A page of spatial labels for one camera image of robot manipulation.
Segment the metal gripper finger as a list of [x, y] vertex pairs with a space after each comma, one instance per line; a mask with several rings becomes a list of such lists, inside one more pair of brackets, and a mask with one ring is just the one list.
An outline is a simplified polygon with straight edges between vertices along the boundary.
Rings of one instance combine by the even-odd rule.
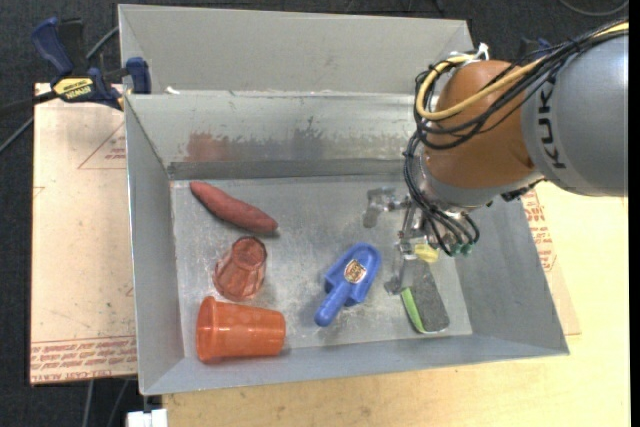
[[363, 226], [374, 228], [382, 212], [395, 211], [403, 206], [403, 200], [396, 195], [396, 188], [384, 186], [367, 191], [367, 207], [363, 215]]
[[391, 277], [384, 287], [388, 293], [401, 293], [411, 287], [421, 275], [421, 265], [426, 263], [424, 243], [399, 242], [391, 267]]

